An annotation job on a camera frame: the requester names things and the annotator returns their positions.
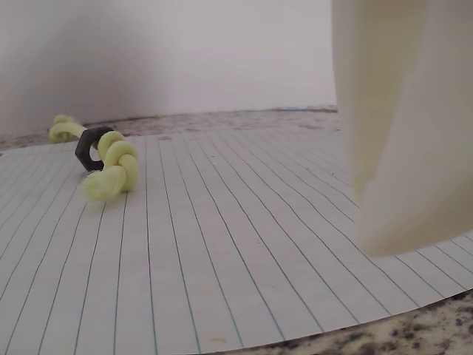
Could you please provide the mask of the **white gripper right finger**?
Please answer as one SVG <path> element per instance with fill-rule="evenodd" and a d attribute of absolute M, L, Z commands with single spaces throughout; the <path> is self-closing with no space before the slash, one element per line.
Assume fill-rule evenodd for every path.
<path fill-rule="evenodd" d="M 472 230 L 472 3 L 429 1 L 358 219 L 372 257 L 403 254 Z"/>

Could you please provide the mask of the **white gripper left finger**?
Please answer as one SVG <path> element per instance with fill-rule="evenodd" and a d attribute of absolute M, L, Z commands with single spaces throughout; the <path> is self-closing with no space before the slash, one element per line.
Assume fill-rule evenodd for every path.
<path fill-rule="evenodd" d="M 357 200 L 375 177 L 424 19 L 424 1 L 332 3 L 337 107 Z"/>

